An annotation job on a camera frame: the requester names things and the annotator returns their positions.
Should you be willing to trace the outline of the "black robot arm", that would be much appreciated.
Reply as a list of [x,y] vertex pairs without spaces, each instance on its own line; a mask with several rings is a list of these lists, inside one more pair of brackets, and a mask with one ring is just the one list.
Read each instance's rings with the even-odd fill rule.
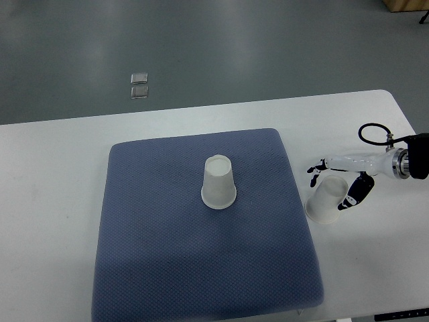
[[415,179],[424,180],[428,177],[428,133],[406,136],[408,146],[408,172]]

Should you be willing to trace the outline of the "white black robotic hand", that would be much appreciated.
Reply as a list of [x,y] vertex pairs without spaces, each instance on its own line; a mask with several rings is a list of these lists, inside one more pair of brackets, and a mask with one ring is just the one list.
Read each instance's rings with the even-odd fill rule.
[[322,158],[311,166],[307,173],[312,175],[310,186],[314,187],[320,173],[325,170],[354,172],[358,177],[349,187],[343,201],[338,204],[339,211],[360,204],[375,186],[374,177],[383,174],[389,178],[405,180],[410,177],[408,150],[389,148],[381,154],[331,155]]

